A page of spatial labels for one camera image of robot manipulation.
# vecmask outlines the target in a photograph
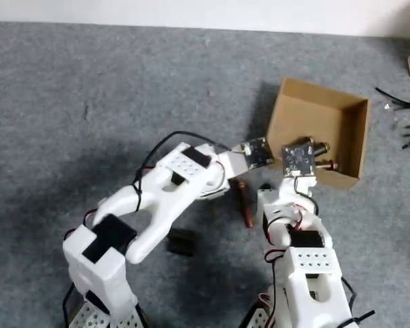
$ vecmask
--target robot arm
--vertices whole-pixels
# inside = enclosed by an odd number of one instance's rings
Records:
[[[282,285],[274,280],[269,288],[272,302],[266,328],[358,327],[346,300],[331,236],[311,198],[310,188],[316,185],[314,157],[319,153],[315,149],[312,139],[284,147],[281,186],[258,191],[257,220],[263,221],[269,243],[282,254],[277,259],[282,258],[284,275]]]
[[[140,263],[194,200],[223,195],[230,188],[228,179],[271,161],[264,138],[221,154],[208,144],[179,144],[142,177],[141,197],[137,186],[121,188],[99,204],[92,230],[81,225],[64,241],[77,290],[115,323],[130,316],[137,297],[126,281],[125,259]],[[118,219],[136,210],[152,214],[139,236]]]

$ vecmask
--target open box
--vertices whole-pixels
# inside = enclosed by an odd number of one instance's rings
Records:
[[[342,189],[351,188],[363,171],[370,102],[337,90],[285,78],[275,103],[267,141],[282,167],[281,148],[302,137],[327,142],[328,153],[316,161],[333,159],[338,171],[316,169],[319,182]]]

